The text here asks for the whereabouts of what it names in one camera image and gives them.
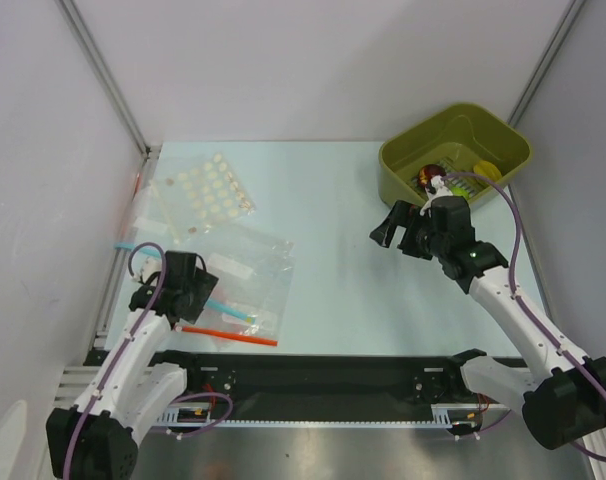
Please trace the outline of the red apple toy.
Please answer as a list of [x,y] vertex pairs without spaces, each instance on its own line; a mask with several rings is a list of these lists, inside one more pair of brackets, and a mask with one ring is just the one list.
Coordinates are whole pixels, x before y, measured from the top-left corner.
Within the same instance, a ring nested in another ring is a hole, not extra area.
[[416,176],[417,185],[421,189],[425,190],[431,184],[431,180],[433,177],[435,177],[435,176],[443,177],[446,175],[447,175],[447,172],[442,166],[440,166],[438,164],[427,164],[419,170],[419,172]]

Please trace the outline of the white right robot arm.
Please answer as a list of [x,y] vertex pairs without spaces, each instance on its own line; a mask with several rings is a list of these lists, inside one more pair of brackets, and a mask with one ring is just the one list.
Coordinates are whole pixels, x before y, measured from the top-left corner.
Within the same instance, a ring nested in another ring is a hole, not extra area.
[[519,371],[470,353],[444,376],[452,399],[467,401],[481,393],[498,401],[519,414],[548,450],[606,428],[606,358],[590,358],[523,294],[506,258],[493,244],[477,240],[464,198],[435,198],[426,209],[399,200],[369,237],[387,248],[398,228],[404,230],[399,250],[436,259],[490,314],[527,366]]

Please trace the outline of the clear bag blue zipper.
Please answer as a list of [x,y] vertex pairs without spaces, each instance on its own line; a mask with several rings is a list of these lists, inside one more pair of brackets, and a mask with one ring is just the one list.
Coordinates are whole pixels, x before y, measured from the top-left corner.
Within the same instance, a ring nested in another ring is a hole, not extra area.
[[[200,233],[180,245],[153,241],[164,250],[198,253],[205,260],[209,273],[223,282],[270,285],[290,284],[294,273],[292,244],[255,229],[230,223]],[[136,242],[145,242],[136,237]]]

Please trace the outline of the green lime toy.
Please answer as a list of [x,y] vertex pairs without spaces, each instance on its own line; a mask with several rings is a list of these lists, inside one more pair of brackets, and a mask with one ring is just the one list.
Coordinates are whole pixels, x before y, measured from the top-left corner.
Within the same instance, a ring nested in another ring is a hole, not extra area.
[[449,184],[449,189],[454,195],[471,199],[477,194],[475,187],[467,181],[452,180]]

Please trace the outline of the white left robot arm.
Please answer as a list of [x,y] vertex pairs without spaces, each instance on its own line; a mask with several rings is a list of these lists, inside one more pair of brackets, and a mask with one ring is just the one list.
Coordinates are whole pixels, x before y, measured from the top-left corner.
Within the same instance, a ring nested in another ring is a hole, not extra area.
[[57,479],[128,479],[139,447],[176,398],[203,388],[189,366],[152,357],[181,320],[196,321],[218,279],[201,255],[163,251],[132,276],[138,289],[116,345],[80,395],[56,407],[46,421],[52,472]]

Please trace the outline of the olive green plastic bin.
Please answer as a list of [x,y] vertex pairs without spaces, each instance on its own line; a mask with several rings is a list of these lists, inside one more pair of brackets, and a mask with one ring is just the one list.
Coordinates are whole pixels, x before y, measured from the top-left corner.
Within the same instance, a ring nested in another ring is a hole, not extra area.
[[397,200],[423,205],[419,174],[428,165],[448,174],[494,166],[501,174],[496,183],[504,186],[531,157],[526,138],[502,119],[477,104],[455,103],[383,143],[378,193],[388,206]]

